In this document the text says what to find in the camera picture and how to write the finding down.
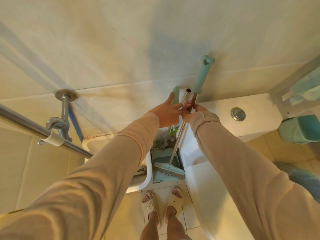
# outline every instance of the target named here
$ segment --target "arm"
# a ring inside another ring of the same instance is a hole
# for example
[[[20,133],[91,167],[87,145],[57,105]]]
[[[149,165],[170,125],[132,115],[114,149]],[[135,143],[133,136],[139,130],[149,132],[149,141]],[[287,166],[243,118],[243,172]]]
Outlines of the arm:
[[[100,240],[158,128],[179,122],[182,104],[171,104],[173,96],[171,93],[65,180],[47,189],[0,229],[0,239]]]
[[[320,236],[320,204],[305,188],[231,134],[217,115],[206,109],[193,115],[190,126],[199,148],[220,175],[255,239]]]

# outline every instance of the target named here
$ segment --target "tiled floor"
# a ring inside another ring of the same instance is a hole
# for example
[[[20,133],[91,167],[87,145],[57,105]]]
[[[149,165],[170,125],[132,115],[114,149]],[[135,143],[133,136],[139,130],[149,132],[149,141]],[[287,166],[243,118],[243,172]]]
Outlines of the tiled floor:
[[[247,142],[280,169],[289,166],[306,169],[320,176],[320,142],[300,145],[283,141],[278,130]]]
[[[104,235],[104,240],[139,239],[142,229],[148,222],[148,217],[143,215],[141,198],[142,195],[149,190],[153,193],[160,215],[161,227],[158,228],[159,240],[166,240],[167,224],[164,222],[165,204],[172,188],[177,185],[183,193],[182,210],[178,214],[178,219],[182,223],[186,233],[190,235],[193,240],[209,240],[200,226],[184,180],[150,184],[142,191],[126,194]]]
[[[247,142],[248,145],[266,156],[270,161],[285,169],[288,165],[304,168],[320,176],[320,146],[316,143],[299,145],[283,141],[278,130],[258,137]],[[147,216],[143,215],[141,198],[146,191],[151,190],[158,207],[162,225],[158,229],[159,240],[166,240],[166,223],[163,221],[166,198],[172,188],[178,185],[183,192],[182,211],[178,219],[184,226],[186,233],[193,240],[209,240],[203,231],[184,180],[167,181],[158,184],[149,184],[139,192],[126,194],[118,211],[116,212],[104,240],[138,240],[140,233],[148,222]]]

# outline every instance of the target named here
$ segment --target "white sink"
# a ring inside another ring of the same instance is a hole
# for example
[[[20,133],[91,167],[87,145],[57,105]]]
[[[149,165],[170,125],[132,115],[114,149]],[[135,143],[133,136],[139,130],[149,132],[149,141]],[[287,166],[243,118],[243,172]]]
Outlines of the white sink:
[[[95,137],[92,139],[83,140],[82,146],[84,149],[89,151],[92,154],[97,153],[102,149],[109,141],[111,141],[116,134],[111,134],[107,136]],[[152,165],[151,165],[151,156],[150,152],[146,155],[146,158],[142,161],[141,165],[146,166],[147,173],[144,175],[134,176],[126,193],[131,193],[134,191],[142,190],[145,188],[152,179]]]

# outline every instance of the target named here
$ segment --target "beige sleeve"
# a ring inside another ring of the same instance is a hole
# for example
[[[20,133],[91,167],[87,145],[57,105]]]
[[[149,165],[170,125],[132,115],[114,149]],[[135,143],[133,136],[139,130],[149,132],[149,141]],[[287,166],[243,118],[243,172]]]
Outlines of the beige sleeve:
[[[158,128],[159,119],[151,112],[132,122],[3,226],[0,239],[101,240]]]
[[[190,126],[256,240],[320,238],[320,204],[304,187],[231,134],[217,115],[197,112]]]

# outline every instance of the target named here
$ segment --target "sandal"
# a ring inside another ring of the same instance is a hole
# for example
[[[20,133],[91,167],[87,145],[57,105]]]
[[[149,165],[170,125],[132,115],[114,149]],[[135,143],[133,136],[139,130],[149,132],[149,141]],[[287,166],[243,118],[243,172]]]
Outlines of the sandal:
[[[151,212],[157,212],[157,216],[158,216],[158,222],[159,222],[159,224],[158,224],[158,226],[160,227],[160,219],[159,219],[159,213],[158,213],[158,211],[156,210],[156,208],[155,208],[155,202],[154,202],[154,197],[153,197],[153,195],[152,195],[152,193],[151,192],[146,192],[145,193],[145,195],[146,194],[148,194],[149,195],[149,197],[151,198],[150,200],[148,200],[147,202],[144,202],[144,203],[142,203],[142,210],[143,210],[143,213],[146,215],[146,216],[148,216],[148,220],[149,220],[149,214],[151,213]]]
[[[175,187],[174,189],[178,190],[182,196],[182,192],[178,187]],[[176,209],[176,216],[179,213],[179,211],[181,210],[182,207],[182,198],[179,198],[177,196],[175,196],[173,193],[171,193],[167,199],[167,203],[166,203],[166,207],[165,207],[165,222],[168,223],[168,219],[169,216],[167,215],[167,209],[168,206],[172,206]]]

